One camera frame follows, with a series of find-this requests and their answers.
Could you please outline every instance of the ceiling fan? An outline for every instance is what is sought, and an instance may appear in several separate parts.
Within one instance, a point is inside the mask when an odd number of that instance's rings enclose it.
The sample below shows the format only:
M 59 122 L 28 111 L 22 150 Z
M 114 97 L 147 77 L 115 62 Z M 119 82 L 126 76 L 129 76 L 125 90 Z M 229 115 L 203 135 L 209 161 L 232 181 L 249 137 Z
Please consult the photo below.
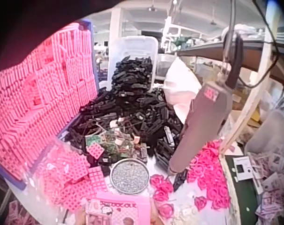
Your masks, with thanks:
M 150 11 L 150 12 L 156 12 L 157 11 L 157 9 L 154 7 L 154 3 L 155 3 L 155 0 L 152 0 L 152 5 L 151 5 L 151 7 L 148 7 L 148 11 Z

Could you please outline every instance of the white pillar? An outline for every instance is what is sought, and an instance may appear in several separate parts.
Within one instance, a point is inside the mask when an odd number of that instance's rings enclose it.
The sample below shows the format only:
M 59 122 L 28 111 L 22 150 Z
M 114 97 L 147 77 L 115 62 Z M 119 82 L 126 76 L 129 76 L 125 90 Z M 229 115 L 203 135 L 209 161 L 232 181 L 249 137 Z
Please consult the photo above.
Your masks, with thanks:
M 109 50 L 110 50 L 110 45 L 116 39 L 122 37 L 122 21 L 123 21 L 123 9 L 113 8 L 111 14 L 111 23 L 110 23 Z

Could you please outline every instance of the green mat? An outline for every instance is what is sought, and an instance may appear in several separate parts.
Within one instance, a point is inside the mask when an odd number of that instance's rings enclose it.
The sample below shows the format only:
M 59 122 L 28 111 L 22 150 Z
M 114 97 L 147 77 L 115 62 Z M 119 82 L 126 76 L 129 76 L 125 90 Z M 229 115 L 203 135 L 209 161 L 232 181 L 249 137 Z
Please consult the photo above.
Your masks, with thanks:
M 236 172 L 232 171 L 232 168 L 234 168 L 233 158 L 239 157 L 241 156 L 225 156 L 225 160 L 230 169 L 232 180 L 236 189 L 240 209 L 241 224 L 255 225 L 258 220 L 258 217 L 255 214 L 255 211 L 258 208 L 258 203 L 253 180 L 243 180 L 236 182 L 234 178 L 236 176 Z

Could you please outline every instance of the round metal tray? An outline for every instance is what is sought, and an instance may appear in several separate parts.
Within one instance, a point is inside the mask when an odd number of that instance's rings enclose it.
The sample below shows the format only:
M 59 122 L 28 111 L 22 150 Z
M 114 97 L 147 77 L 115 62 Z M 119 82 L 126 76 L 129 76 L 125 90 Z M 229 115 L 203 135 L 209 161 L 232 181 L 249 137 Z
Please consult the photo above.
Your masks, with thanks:
M 145 171 L 147 172 L 147 175 L 148 175 L 147 183 L 145 184 L 145 186 L 144 186 L 141 190 L 139 190 L 139 191 L 137 191 L 137 192 L 134 192 L 134 193 L 131 192 L 131 193 L 129 193 L 129 192 L 125 192 L 124 190 L 120 190 L 118 187 L 116 187 L 116 185 L 115 185 L 114 182 L 113 182 L 112 174 L 114 173 L 114 170 L 115 170 L 116 167 L 118 167 L 120 164 L 125 163 L 125 162 L 135 162 L 135 163 L 138 163 L 138 164 L 142 165 L 142 166 L 144 167 Z M 147 188 L 147 186 L 148 186 L 148 184 L 149 184 L 149 171 L 148 171 L 146 165 L 145 165 L 143 162 L 141 162 L 141 161 L 139 161 L 139 160 L 137 160 L 137 159 L 134 159 L 134 158 L 126 158 L 126 159 L 120 160 L 119 162 L 117 162 L 117 163 L 113 166 L 113 168 L 111 169 L 111 173 L 110 173 L 110 180 L 111 180 L 111 184 L 112 184 L 113 188 L 115 188 L 116 190 L 118 190 L 120 193 L 124 193 L 124 194 L 127 194 L 127 195 L 135 195 L 135 194 L 141 193 L 142 191 L 144 191 L 144 190 Z

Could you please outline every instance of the pink booklet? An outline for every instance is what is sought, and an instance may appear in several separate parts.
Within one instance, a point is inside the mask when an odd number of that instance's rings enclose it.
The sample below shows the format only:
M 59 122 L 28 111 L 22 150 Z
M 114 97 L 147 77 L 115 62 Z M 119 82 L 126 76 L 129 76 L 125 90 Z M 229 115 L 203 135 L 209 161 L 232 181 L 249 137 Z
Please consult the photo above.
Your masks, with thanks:
M 97 192 L 86 202 L 87 225 L 149 225 L 149 198 Z

